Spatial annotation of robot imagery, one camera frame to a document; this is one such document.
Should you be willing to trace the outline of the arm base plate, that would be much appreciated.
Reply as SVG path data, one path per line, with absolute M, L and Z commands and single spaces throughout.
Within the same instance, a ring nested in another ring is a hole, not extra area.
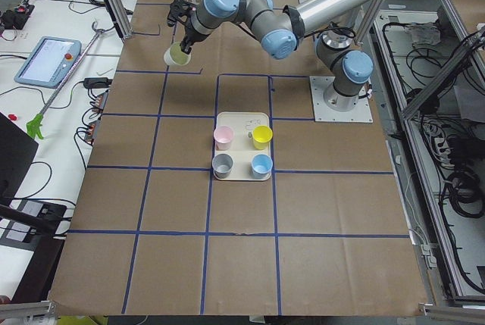
M 362 87 L 354 97 L 340 95 L 334 77 L 310 76 L 314 120 L 318 123 L 373 123 L 369 99 Z

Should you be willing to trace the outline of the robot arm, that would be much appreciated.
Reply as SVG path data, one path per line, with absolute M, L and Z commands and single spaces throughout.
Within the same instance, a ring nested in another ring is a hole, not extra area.
M 189 9 L 181 51 L 204 41 L 222 23 L 244 23 L 274 59 L 287 58 L 304 36 L 370 0 L 307 0 L 276 14 L 271 0 L 201 0 Z

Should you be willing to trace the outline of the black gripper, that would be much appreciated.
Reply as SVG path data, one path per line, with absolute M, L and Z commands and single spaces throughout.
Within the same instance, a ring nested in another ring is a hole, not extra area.
M 208 35 L 200 33 L 192 25 L 192 21 L 187 19 L 184 24 L 185 35 L 180 43 L 180 47 L 183 53 L 189 55 L 192 51 L 192 46 L 197 42 L 203 42 L 208 38 Z

